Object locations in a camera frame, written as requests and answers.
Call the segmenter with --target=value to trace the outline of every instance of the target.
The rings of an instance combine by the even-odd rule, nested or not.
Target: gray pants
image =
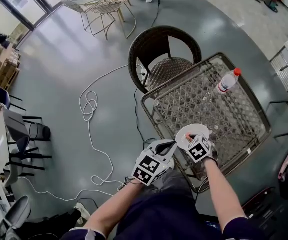
[[[143,188],[141,196],[152,195],[160,192],[174,192],[193,198],[190,185],[184,176],[176,170],[168,169],[154,184]]]

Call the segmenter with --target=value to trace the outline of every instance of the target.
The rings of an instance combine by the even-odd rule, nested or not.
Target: red bottle cap
[[[240,68],[238,68],[238,67],[237,67],[237,68],[235,68],[235,69],[234,69],[234,75],[235,75],[235,76],[237,76],[237,77],[238,77],[238,76],[240,76],[240,75],[241,75],[241,73],[242,73],[242,71],[241,71],[241,69],[240,69]]]

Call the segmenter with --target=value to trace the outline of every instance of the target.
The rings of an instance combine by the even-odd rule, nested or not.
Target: wicker table
[[[162,139],[175,139],[179,130],[190,124],[207,126],[225,176],[244,163],[271,130],[261,105],[242,76],[227,93],[214,92],[216,84],[234,68],[224,54],[218,53],[150,91],[141,100]],[[193,163],[181,149],[174,160],[197,193],[206,178],[203,163]],[[206,182],[200,191],[208,188]]]

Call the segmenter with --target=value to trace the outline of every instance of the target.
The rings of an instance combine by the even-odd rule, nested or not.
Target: white shoe
[[[175,167],[175,161],[174,161],[173,157],[169,160],[169,162],[168,162],[167,165],[168,165],[169,169],[174,170],[174,167]]]
[[[83,204],[81,204],[80,202],[78,202],[75,206],[75,209],[78,210],[81,213],[80,218],[77,221],[77,224],[82,225],[83,224],[83,219],[85,219],[86,221],[88,221],[91,218],[90,213],[88,212],[88,210],[86,210],[86,208],[84,207]]]

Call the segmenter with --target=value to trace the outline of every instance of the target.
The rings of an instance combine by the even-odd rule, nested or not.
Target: shirt sleeve
[[[264,233],[245,217],[235,218],[224,228],[226,239],[265,240]]]
[[[106,240],[106,237],[101,232],[76,227],[63,235],[60,240]]]

